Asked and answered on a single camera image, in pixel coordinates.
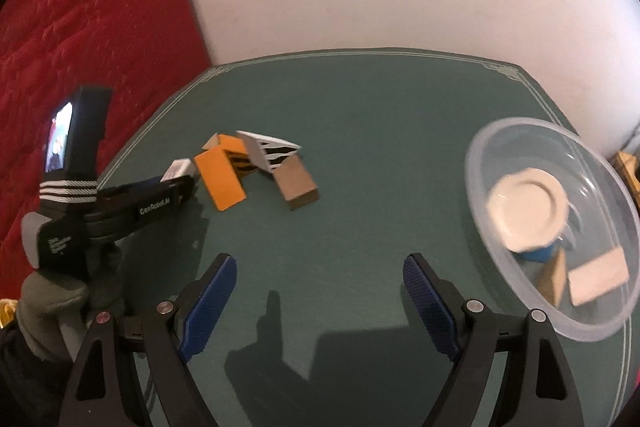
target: transparent plastic container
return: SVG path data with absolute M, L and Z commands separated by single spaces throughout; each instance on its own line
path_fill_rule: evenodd
M 476 134 L 465 164 L 466 193 L 476 227 L 495 266 L 524 305 L 544 310 L 559 334 L 576 341 L 595 342 L 618 331 L 640 293 L 640 222 L 609 163 L 560 126 L 534 118 L 506 118 Z M 625 285 L 578 307 L 572 305 L 568 283 L 558 309 L 540 295 L 535 284 L 545 265 L 507 250 L 486 210 L 487 196 L 497 181 L 526 168 L 549 172 L 569 198 L 574 217 L 570 216 L 569 230 L 561 238 L 567 271 L 621 246 L 630 276 Z

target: metal screw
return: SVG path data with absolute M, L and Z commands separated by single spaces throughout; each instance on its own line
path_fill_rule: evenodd
M 110 318 L 111 318 L 111 314 L 109 312 L 100 312 L 97 315 L 95 315 L 95 321 L 98 324 L 104 324 L 105 322 L 109 322 Z
M 476 301 L 475 299 L 471 299 L 466 303 L 466 309 L 470 312 L 480 313 L 482 310 L 484 310 L 484 304 L 482 304 L 482 302 L 480 301 Z
M 542 310 L 532 310 L 531 318 L 536 322 L 544 322 L 546 321 L 546 314 Z
M 166 315 L 174 310 L 174 303 L 171 301 L 162 301 L 158 306 L 156 306 L 156 310 L 159 314 Z

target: black and white striped block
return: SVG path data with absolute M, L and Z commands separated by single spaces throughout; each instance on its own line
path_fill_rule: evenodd
M 244 142 L 251 163 L 263 171 L 272 172 L 300 150 L 300 145 L 273 136 L 247 131 L 236 131 L 236 134 Z
M 55 180 L 40 184 L 40 199 L 56 203 L 95 203 L 98 183 L 85 180 Z

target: tabletop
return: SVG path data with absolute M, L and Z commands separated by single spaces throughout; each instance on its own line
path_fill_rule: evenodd
M 248 130 L 302 145 L 320 199 L 291 212 L 268 174 L 243 179 L 225 212 L 206 188 L 178 216 L 124 240 L 135 310 L 177 296 L 220 252 L 238 285 L 190 362 L 221 426 L 418 426 L 450 370 L 402 286 L 419 251 L 465 298 L 524 315 L 470 215 L 464 158 L 474 134 L 508 116 L 571 129 L 512 64 L 411 49 L 331 50 L 218 66 L 168 100 L 100 186 L 156 176 L 212 134 Z M 635 383 L 633 322 L 599 343 L 562 339 L 588 427 L 607 425 Z M 498 354 L 474 425 L 493 410 Z M 148 373 L 138 360 L 143 387 Z M 155 425 L 165 425 L 161 407 Z

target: red quilted blanket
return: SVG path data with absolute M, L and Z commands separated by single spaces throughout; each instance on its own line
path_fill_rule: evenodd
M 114 87 L 98 172 L 169 95 L 210 66 L 188 0 L 7 0 L 0 10 L 0 297 L 30 273 L 49 118 L 76 86 Z

